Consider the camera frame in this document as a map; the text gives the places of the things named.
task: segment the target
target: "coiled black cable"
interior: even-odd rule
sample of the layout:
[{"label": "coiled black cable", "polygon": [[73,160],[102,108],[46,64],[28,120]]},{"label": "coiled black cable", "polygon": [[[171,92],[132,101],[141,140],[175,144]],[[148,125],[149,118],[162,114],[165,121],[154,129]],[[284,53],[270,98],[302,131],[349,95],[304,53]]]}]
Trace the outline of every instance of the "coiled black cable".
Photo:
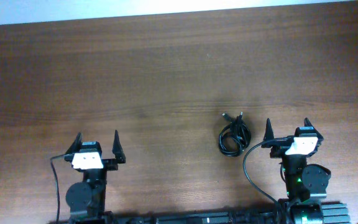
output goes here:
[{"label": "coiled black cable", "polygon": [[[225,156],[240,156],[244,152],[244,149],[249,146],[251,132],[242,120],[242,112],[236,119],[226,113],[222,114],[222,116],[226,121],[230,121],[230,124],[219,134],[219,150]],[[237,150],[225,146],[224,140],[227,138],[231,138],[235,142]]]}]

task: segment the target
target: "wooden tabletop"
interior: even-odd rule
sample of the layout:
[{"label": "wooden tabletop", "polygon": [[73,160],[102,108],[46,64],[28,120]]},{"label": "wooden tabletop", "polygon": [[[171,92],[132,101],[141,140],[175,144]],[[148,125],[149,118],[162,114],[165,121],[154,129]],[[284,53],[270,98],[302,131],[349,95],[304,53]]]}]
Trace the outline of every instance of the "wooden tabletop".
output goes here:
[{"label": "wooden tabletop", "polygon": [[[308,117],[324,136],[309,163],[332,171],[327,201],[358,222],[358,1],[0,26],[0,223],[47,223],[57,203],[49,158],[78,131],[127,164],[108,174],[106,209],[183,212],[269,203],[225,157],[221,114],[244,112],[251,146],[267,118],[287,136]],[[278,159],[247,168],[285,198]],[[81,181],[56,161],[61,217]]]}]

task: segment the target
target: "brown table surface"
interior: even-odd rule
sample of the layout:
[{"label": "brown table surface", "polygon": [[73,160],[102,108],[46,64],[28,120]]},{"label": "brown table surface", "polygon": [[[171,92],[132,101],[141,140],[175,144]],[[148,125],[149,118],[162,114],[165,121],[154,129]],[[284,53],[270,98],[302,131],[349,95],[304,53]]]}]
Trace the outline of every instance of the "brown table surface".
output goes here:
[{"label": "brown table surface", "polygon": [[[358,2],[0,26],[0,223],[47,223],[49,158],[78,131],[127,164],[108,174],[106,209],[184,212],[269,202],[242,156],[223,156],[222,112],[244,112],[260,142],[308,117],[324,136],[309,162],[332,171],[327,201],[358,222]],[[285,198],[278,159],[249,157],[255,183]],[[81,174],[56,162],[61,218]]]}]

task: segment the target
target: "white wall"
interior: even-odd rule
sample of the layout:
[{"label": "white wall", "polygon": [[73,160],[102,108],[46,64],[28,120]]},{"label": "white wall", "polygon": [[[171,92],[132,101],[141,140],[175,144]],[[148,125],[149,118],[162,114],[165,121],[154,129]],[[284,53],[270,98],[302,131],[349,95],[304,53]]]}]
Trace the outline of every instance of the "white wall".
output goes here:
[{"label": "white wall", "polygon": [[336,1],[338,0],[0,0],[0,24]]}]

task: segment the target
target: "white plastic part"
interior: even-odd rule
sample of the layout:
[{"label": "white plastic part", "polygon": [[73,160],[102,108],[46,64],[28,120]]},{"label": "white plastic part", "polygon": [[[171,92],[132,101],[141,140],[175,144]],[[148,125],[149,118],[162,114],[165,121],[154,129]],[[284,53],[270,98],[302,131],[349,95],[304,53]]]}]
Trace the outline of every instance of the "white plastic part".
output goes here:
[{"label": "white plastic part", "polygon": [[98,152],[79,152],[74,154],[71,162],[74,169],[102,169],[102,159]]},{"label": "white plastic part", "polygon": [[291,147],[285,151],[286,155],[308,155],[317,145],[317,137],[294,137]]}]

